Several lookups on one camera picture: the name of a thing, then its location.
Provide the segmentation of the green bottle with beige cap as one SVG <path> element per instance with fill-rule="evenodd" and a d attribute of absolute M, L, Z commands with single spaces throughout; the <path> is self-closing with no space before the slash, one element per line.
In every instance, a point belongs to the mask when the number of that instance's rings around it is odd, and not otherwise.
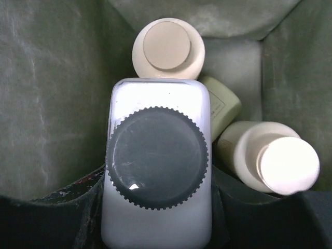
<path fill-rule="evenodd" d="M 210 96 L 211 141 L 214 142 L 240 113 L 240 99 L 223 83 L 211 76 L 200 77 Z"/>

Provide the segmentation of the cream bottle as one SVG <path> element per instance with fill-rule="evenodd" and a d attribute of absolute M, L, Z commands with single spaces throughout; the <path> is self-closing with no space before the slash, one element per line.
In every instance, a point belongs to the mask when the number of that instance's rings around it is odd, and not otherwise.
<path fill-rule="evenodd" d="M 147 24 L 132 47 L 132 64 L 140 78 L 196 80 L 205 60 L 205 45 L 188 22 L 161 18 Z"/>
<path fill-rule="evenodd" d="M 292 128 L 271 121 L 237 121 L 221 134 L 221 160 L 251 189 L 292 195 L 310 189 L 320 173 L 315 149 Z"/>

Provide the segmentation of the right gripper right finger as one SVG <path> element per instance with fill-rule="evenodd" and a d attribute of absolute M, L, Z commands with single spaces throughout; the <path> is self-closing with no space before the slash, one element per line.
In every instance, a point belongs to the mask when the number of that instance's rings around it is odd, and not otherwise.
<path fill-rule="evenodd" d="M 277 198 L 212 172 L 233 248 L 331 248 L 330 191 Z"/>

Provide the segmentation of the white bottle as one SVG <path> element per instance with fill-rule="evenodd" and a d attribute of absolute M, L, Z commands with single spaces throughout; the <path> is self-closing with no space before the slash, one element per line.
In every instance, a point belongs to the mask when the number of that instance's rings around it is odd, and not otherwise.
<path fill-rule="evenodd" d="M 200 82 L 112 90 L 101 237 L 108 248 L 204 248 L 212 234 L 210 96 Z"/>

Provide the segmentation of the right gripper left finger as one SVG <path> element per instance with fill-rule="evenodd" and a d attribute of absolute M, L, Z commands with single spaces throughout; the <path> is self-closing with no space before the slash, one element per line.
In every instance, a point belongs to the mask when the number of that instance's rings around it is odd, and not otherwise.
<path fill-rule="evenodd" d="M 105 248 L 104 167 L 43 198 L 1 196 L 1 248 Z"/>

